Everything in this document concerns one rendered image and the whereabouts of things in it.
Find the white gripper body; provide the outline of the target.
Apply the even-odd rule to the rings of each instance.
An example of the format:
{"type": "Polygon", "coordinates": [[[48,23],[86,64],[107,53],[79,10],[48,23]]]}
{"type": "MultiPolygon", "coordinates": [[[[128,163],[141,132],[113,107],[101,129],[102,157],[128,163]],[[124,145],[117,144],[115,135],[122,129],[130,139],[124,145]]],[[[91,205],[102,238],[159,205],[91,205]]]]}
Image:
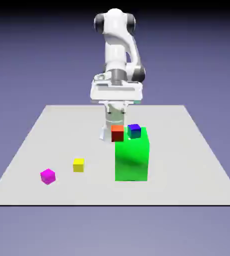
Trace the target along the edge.
{"type": "Polygon", "coordinates": [[[143,99],[143,84],[123,80],[122,85],[112,85],[110,80],[93,80],[90,98],[94,102],[140,102],[143,99]]]}

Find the small magenta cube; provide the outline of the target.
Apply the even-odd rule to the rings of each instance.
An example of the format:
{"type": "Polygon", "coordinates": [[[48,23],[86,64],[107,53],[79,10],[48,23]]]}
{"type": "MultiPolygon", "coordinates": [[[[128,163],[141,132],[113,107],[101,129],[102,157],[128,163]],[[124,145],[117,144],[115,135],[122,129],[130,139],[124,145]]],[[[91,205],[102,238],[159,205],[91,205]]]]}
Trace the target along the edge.
{"type": "Polygon", "coordinates": [[[49,185],[56,180],[56,174],[53,170],[48,168],[40,173],[40,178],[43,183],[49,185]]]}

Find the small blue cube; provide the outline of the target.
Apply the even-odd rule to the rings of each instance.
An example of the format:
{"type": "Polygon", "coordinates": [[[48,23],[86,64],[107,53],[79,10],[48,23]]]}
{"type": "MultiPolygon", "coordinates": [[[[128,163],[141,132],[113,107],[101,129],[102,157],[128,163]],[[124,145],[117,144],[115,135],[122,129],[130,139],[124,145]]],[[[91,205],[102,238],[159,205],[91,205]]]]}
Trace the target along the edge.
{"type": "Polygon", "coordinates": [[[139,124],[129,124],[127,126],[127,135],[130,139],[137,139],[141,137],[141,127],[139,124]]]}

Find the small red cube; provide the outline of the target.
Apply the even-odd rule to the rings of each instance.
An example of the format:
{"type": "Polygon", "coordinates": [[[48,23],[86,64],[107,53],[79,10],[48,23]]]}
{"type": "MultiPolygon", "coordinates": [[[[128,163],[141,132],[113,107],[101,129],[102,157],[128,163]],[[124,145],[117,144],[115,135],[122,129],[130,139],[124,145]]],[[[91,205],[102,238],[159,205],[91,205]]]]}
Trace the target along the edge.
{"type": "Polygon", "coordinates": [[[124,141],[124,126],[122,124],[111,125],[111,141],[112,142],[124,141]]]}

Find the large green box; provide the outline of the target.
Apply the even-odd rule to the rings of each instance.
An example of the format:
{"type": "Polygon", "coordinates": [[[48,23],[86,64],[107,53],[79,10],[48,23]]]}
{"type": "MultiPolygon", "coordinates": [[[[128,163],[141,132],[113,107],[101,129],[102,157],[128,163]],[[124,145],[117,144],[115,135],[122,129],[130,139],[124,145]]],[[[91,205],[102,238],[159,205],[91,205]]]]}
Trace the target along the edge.
{"type": "Polygon", "coordinates": [[[146,182],[148,180],[150,141],[147,128],[141,127],[141,136],[130,138],[124,129],[123,141],[115,145],[115,180],[118,182],[146,182]]]}

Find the small yellow cube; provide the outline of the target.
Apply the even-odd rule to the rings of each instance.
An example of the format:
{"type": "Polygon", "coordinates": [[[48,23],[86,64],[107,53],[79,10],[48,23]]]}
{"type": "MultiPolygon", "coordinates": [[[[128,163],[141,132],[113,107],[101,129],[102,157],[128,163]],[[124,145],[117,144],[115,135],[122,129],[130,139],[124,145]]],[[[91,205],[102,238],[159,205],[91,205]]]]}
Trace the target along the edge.
{"type": "Polygon", "coordinates": [[[83,173],[85,168],[85,159],[84,158],[75,158],[73,160],[73,172],[83,173]]]}

